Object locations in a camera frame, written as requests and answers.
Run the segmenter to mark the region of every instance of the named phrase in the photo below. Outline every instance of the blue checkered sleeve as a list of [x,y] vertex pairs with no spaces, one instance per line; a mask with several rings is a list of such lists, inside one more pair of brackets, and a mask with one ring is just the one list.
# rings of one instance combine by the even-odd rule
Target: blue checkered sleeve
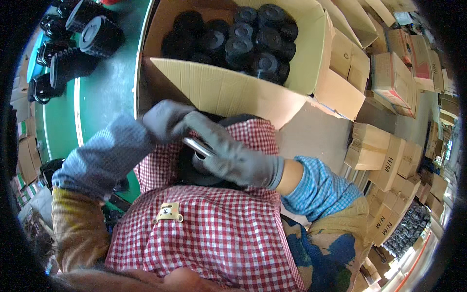
[[334,174],[318,158],[297,156],[303,165],[302,179],[295,190],[282,197],[284,207],[314,222],[349,207],[363,196],[355,185]]

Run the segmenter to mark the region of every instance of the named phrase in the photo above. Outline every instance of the red checkered apron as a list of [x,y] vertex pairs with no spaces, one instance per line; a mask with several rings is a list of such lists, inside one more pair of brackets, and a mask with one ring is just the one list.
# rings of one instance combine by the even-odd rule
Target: red checkered apron
[[[274,127],[260,119],[227,127],[248,148],[277,155]],[[226,287],[302,291],[280,219],[280,194],[171,186],[181,144],[157,146],[135,167],[142,195],[113,231],[106,266],[168,275],[188,267]],[[179,203],[183,222],[160,220],[161,204]]]

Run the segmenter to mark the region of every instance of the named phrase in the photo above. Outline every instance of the person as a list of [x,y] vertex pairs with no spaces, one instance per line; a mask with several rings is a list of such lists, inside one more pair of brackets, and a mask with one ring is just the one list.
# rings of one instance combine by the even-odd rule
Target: person
[[[216,154],[204,167],[241,190],[174,184],[188,134]],[[141,195],[110,238],[101,207],[132,169]],[[269,121],[224,128],[170,100],[119,116],[53,185],[52,279],[74,291],[351,291],[371,247],[362,193],[317,158],[280,157]]]

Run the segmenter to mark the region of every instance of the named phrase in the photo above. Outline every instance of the glove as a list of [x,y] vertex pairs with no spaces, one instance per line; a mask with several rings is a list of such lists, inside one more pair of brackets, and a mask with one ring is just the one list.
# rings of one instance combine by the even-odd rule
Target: glove
[[275,189],[279,185],[284,158],[244,148],[224,127],[199,112],[187,114],[184,123],[212,147],[216,156],[206,157],[203,164],[215,176],[242,186]]
[[156,144],[169,144],[180,141],[188,133],[183,117],[196,110],[171,100],[162,100],[152,107],[142,118],[142,124],[153,134]]

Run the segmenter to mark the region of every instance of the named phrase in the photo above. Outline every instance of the green floor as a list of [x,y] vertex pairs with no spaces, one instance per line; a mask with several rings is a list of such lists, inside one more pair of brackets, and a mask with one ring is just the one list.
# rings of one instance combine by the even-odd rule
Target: green floor
[[[149,0],[126,0],[110,7],[119,14],[117,24],[124,32],[125,43],[111,58],[102,60],[90,76],[80,79],[78,118],[83,142],[120,113],[133,115],[138,42],[148,5]],[[67,157],[79,146],[74,96],[75,80],[72,80],[62,97],[51,99],[45,106],[35,105],[37,139],[43,142],[40,149],[43,163]],[[119,195],[131,203],[140,195],[140,188],[133,172],[127,177],[130,191]]]

